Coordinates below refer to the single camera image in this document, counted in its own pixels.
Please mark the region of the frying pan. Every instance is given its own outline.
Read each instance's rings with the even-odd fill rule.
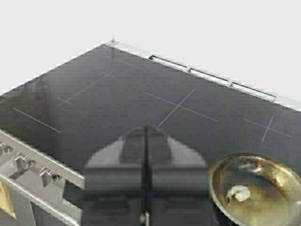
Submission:
[[[301,226],[301,178],[261,155],[232,154],[209,169],[216,207],[239,226]]]

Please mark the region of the stainless steel frame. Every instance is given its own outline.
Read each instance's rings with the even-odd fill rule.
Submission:
[[[286,97],[280,95],[266,92],[258,88],[251,86],[246,86],[243,83],[239,83],[235,80],[228,79],[210,72],[206,72],[202,69],[186,65],[182,62],[174,61],[157,54],[149,53],[131,47],[129,45],[111,40],[106,43],[107,46],[117,48],[128,53],[143,57],[148,60],[153,60],[158,63],[174,67],[185,73],[190,73],[198,77],[214,81],[221,85],[227,86],[231,89],[238,89],[240,91],[249,93],[251,95],[266,99],[276,104],[283,105],[285,107],[292,108],[296,111],[301,112],[301,103],[290,100]],[[73,171],[69,167],[65,166],[61,162],[58,162],[51,158],[50,156],[44,154],[38,149],[31,147],[30,145],[24,143],[23,141],[17,139],[13,135],[0,129],[0,141],[11,146],[17,152],[20,152],[31,160],[36,162],[32,168],[28,169],[19,178],[11,178],[15,173],[16,169],[12,165],[11,160],[14,158],[16,152],[10,153],[9,155],[0,157],[0,180],[6,185],[17,191],[23,197],[40,206],[43,210],[50,213],[54,217],[63,221],[68,226],[79,226],[81,210],[73,206],[71,203],[62,199],[62,192],[65,180],[72,182],[78,187],[84,189],[85,178],[78,172]],[[38,167],[46,167],[47,169],[53,171],[57,175],[61,176],[62,179],[57,185],[49,184],[46,187],[32,186],[33,181],[40,181],[38,172],[35,172]]]

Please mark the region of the silver knob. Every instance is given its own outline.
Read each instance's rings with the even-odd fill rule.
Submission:
[[[14,149],[12,147],[8,146],[7,144],[5,144],[3,142],[0,142],[0,155],[8,154],[13,150]]]
[[[42,179],[42,185],[43,187],[46,187],[47,185],[51,183],[56,183],[61,179],[61,176],[54,173],[52,170],[47,169],[46,167],[43,167],[40,172],[39,176]]]
[[[28,158],[22,153],[17,153],[16,157],[14,158],[14,163],[15,169],[18,173],[21,173],[23,170],[27,170],[36,164],[34,160]]]

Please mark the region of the white wall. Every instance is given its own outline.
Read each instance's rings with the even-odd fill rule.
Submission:
[[[300,6],[275,0],[3,1],[0,93],[114,36],[301,101]]]

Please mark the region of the metal trim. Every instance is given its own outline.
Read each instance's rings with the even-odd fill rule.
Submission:
[[[26,155],[30,159],[38,162],[39,164],[47,167],[48,169],[51,169],[52,171],[59,174],[64,179],[84,189],[85,178],[83,175],[71,170],[69,167],[54,160],[50,156],[40,152],[38,149],[29,146],[23,141],[3,131],[2,129],[0,129],[0,140],[8,144],[9,146],[11,146],[13,149]]]
[[[198,67],[194,67],[194,66],[191,66],[191,65],[187,65],[183,62],[180,62],[180,61],[175,61],[175,60],[172,60],[170,59],[169,57],[165,57],[165,56],[160,56],[158,54],[155,54],[155,53],[149,53],[147,51],[144,51],[144,50],[140,50],[138,48],[135,48],[135,47],[132,47],[132,46],[129,46],[127,44],[124,44],[124,43],[120,43],[120,42],[116,42],[117,44],[116,45],[110,45],[111,47],[114,47],[114,48],[117,48],[117,49],[120,49],[120,50],[123,50],[123,51],[126,51],[128,53],[131,53],[131,54],[134,54],[134,55],[137,55],[139,57],[143,57],[145,59],[148,59],[148,60],[151,60],[150,57],[152,56],[155,56],[157,58],[161,58],[163,60],[166,60],[166,61],[169,61],[169,62],[172,62],[174,64],[177,64],[177,65],[182,65],[183,67],[186,67],[184,70],[181,70],[179,68],[176,68],[176,67],[172,67],[172,68],[175,68],[179,71],[183,71],[185,73],[189,73],[189,74],[192,74],[194,76],[197,76],[196,74],[193,74],[191,73],[191,70],[195,70],[195,71],[198,71],[200,73],[203,73],[203,74],[207,74],[207,75],[210,75],[210,76],[213,76],[213,77],[217,77],[217,78],[220,78],[222,80],[228,80],[229,83],[228,84],[223,84],[223,83],[219,83],[219,82],[216,82],[216,81],[213,81],[217,84],[221,84],[223,86],[226,86],[226,87],[229,87],[231,89],[236,89],[235,87],[232,86],[232,83],[236,83],[240,86],[244,86],[246,88],[249,88],[249,89],[253,89],[253,90],[256,90],[258,92],[261,92],[263,94],[267,94],[267,95],[270,95],[270,96],[273,96],[275,97],[273,100],[271,100],[270,98],[262,98],[261,96],[258,96],[258,95],[254,95],[250,92],[245,92],[241,89],[236,89],[238,91],[241,91],[241,92],[245,92],[251,96],[254,96],[254,97],[258,97],[258,98],[261,98],[263,100],[266,100],[266,101],[270,101],[272,103],[275,103],[275,104],[278,104],[278,105],[282,105],[284,107],[287,107],[287,108],[291,108],[293,110],[296,110],[298,112],[301,112],[301,103],[296,101],[296,100],[293,100],[293,99],[289,99],[289,98],[286,98],[284,96],[281,96],[281,95],[278,95],[274,92],[270,92],[270,91],[266,91],[266,90],[263,90],[261,88],[258,88],[258,87],[254,87],[254,86],[250,86],[249,84],[246,84],[246,83],[243,83],[243,82],[239,82],[237,80],[234,80],[234,79],[230,79],[230,78],[227,78],[227,77],[224,77],[224,76],[221,76],[221,75],[218,75],[218,74],[215,74],[215,73],[212,73],[212,72],[209,72],[209,71],[206,71],[206,70],[203,70],[201,68],[198,68]]]
[[[6,172],[2,172],[0,174],[0,180],[3,181],[7,186],[12,188],[14,191],[18,192],[24,198],[30,200],[37,206],[41,207],[43,210],[45,210],[52,216],[56,217],[58,220],[65,223],[67,226],[80,226],[79,220],[74,219],[62,210],[57,210],[57,208],[51,205],[49,202],[45,201],[41,197],[38,197],[36,194],[29,191],[26,187],[22,186],[14,179],[10,178],[9,175],[15,171],[13,164],[10,165],[10,162],[7,162],[5,167]]]

